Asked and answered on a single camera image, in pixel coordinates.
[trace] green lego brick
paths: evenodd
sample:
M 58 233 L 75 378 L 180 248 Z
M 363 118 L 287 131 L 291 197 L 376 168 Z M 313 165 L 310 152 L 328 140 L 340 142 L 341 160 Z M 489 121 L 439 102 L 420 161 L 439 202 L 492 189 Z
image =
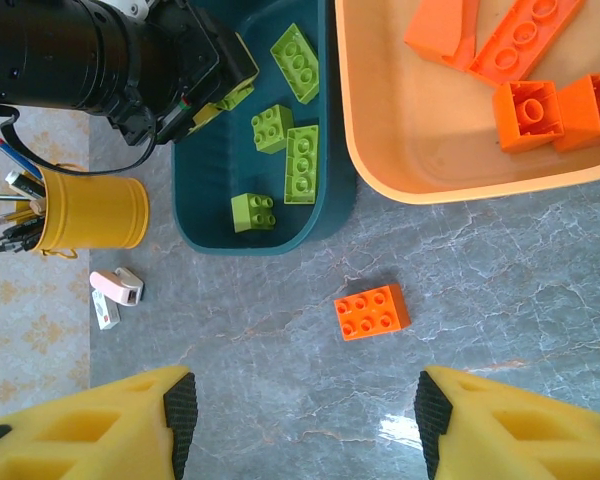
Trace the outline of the green lego brick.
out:
M 253 117 L 251 125 L 256 149 L 259 152 L 276 153 L 287 144 L 287 130 L 293 128 L 293 114 L 288 108 L 275 105 Z
M 253 85 L 247 85 L 246 87 L 237 90 L 235 92 L 231 92 L 227 95 L 224 100 L 215 104 L 217 108 L 220 110 L 225 110 L 230 112 L 234 108 L 236 108 L 242 101 L 247 98 L 249 95 L 253 93 L 255 87 Z
M 287 173 L 284 203 L 313 205 L 318 188 L 318 143 L 320 129 L 292 128 L 287 132 Z
M 320 64 L 295 23 L 271 47 L 271 54 L 298 101 L 306 105 L 313 100 L 320 90 Z
M 233 225 L 236 233 L 247 230 L 273 230 L 276 217 L 271 210 L 273 200 L 265 195 L 245 193 L 231 199 Z

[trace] gray marble surface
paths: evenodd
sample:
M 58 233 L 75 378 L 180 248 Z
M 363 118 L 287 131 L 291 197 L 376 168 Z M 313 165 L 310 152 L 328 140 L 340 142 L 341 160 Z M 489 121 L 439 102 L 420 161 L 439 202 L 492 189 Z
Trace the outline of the gray marble surface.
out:
M 137 156 L 92 121 L 92 168 Z M 600 411 L 600 182 L 444 206 L 394 203 L 360 182 L 335 236 L 282 257 L 195 253 L 171 216 L 169 149 L 135 171 L 151 226 L 126 266 L 144 301 L 100 332 L 99 385 L 183 364 L 200 417 L 187 479 L 426 478 L 413 398 L 426 365 L 467 369 Z M 333 300 L 399 282 L 413 326 L 345 343 Z

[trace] orange 2x4 brick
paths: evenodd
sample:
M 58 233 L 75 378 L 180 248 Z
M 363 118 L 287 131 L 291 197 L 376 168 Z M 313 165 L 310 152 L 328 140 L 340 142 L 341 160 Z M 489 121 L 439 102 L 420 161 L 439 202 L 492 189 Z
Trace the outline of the orange 2x4 brick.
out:
M 398 332 L 411 325 L 397 284 L 341 298 L 334 303 L 345 341 Z

